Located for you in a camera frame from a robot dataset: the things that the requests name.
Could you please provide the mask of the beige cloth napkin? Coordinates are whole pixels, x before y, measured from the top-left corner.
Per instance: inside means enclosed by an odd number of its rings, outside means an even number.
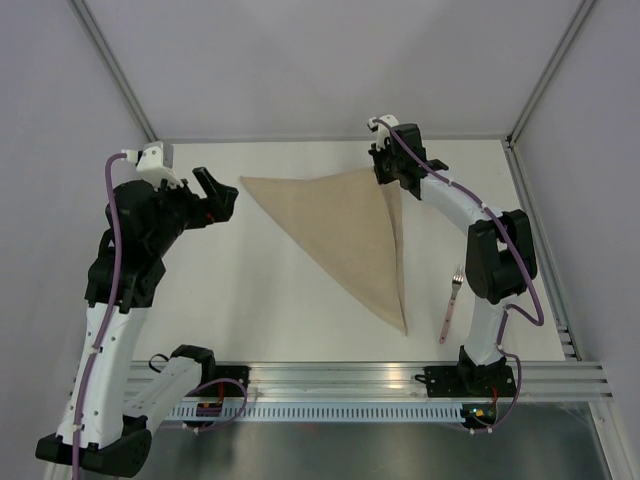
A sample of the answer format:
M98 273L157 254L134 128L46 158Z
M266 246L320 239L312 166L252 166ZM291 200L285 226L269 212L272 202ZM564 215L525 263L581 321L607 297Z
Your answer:
M315 179L243 177L256 203L336 283L403 335L403 212L400 188L371 168Z

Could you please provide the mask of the pink handled fork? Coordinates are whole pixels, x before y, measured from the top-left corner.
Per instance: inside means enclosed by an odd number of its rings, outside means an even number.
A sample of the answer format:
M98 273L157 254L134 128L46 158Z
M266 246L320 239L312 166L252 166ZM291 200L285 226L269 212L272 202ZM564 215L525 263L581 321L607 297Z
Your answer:
M463 266L459 266L453 277L452 277L452 281L451 281L451 294L448 300L448 305L447 305L447 309L445 312L445 317L443 320L443 324L442 324L442 328L440 331L440 335L439 335L439 343L440 344L444 344L446 342L448 333L449 333L449 329L451 326L451 322L452 322L452 318L453 318L453 313L454 313L454 309L455 309L455 305L456 305L456 301L457 301L457 296L459 294L459 291L462 287L462 285L464 284L465 281L465 274L464 274L464 267Z

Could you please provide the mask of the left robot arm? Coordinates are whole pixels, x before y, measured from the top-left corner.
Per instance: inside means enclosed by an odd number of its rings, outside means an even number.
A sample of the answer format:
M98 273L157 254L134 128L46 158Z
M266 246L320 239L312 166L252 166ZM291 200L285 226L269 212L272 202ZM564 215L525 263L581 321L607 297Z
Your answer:
M230 220L235 187L194 169L204 194L188 183L145 180L109 186L109 228L88 271L86 333L74 387L57 430L41 438L35 455L83 472L133 478L148 458L153 435L180 400L206 396L218 384L212 350L178 346L151 384L124 399L130 363L166 268L163 258L188 230Z

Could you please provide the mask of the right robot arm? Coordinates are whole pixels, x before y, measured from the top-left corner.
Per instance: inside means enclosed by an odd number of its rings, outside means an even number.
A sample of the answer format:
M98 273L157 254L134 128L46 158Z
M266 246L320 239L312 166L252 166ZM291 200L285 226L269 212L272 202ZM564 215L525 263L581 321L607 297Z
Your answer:
M430 398L515 398L518 374L503 347L506 323L519 310L517 296L528 293L535 312L528 320L541 326L544 313L533 281L536 254L527 214L494 211L477 194L454 180L446 164L430 160L415 124L392 115L368 122L376 140L369 154L379 184L393 182L443 214L466 237L464 276L474 294L469 335L454 366L427 366L417 381Z

